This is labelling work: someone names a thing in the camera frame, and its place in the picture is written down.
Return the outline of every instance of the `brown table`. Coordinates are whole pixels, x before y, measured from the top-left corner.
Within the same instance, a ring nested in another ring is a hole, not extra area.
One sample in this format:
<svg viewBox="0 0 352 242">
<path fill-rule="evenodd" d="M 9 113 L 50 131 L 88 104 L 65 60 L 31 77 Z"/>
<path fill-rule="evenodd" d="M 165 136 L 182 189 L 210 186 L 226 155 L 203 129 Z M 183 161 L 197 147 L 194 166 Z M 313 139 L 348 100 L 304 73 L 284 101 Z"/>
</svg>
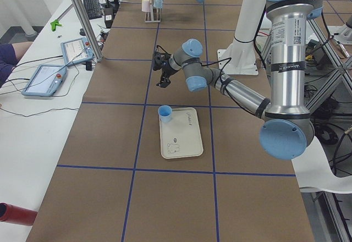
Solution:
<svg viewBox="0 0 352 242">
<path fill-rule="evenodd" d="M 241 3 L 165 0 L 162 22 L 145 24 L 140 0 L 124 0 L 27 241 L 314 241 L 292 163 L 259 144 L 263 121 L 189 92 L 183 73 L 161 89 L 151 70 L 156 43 L 173 52 L 189 38 L 216 61 Z M 238 79 L 270 95 L 264 70 Z M 161 157 L 164 104 L 197 110 L 200 157 Z"/>
</svg>

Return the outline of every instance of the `keyboard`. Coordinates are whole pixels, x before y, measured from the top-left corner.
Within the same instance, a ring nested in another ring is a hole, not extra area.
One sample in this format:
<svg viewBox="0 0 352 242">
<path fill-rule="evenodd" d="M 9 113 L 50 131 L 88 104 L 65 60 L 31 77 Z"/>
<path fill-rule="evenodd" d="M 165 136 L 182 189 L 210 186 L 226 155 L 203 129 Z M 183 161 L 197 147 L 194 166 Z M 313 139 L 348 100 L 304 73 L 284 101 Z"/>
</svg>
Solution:
<svg viewBox="0 0 352 242">
<path fill-rule="evenodd" d="M 83 6 L 89 19 L 102 17 L 99 0 L 83 0 Z"/>
</svg>

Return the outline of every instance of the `green object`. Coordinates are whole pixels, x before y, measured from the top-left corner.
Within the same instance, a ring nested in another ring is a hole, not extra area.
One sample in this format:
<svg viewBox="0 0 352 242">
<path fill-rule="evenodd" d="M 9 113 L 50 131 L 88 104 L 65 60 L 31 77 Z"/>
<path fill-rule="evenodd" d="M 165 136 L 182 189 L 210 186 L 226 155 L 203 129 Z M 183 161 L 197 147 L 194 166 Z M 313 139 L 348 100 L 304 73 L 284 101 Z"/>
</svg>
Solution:
<svg viewBox="0 0 352 242">
<path fill-rule="evenodd" d="M 52 21 L 52 22 L 50 23 L 50 25 L 51 25 L 51 31 L 55 31 L 57 26 L 62 26 L 62 25 L 59 23 L 59 20 L 57 20 L 57 19 L 55 19 L 54 21 Z"/>
</svg>

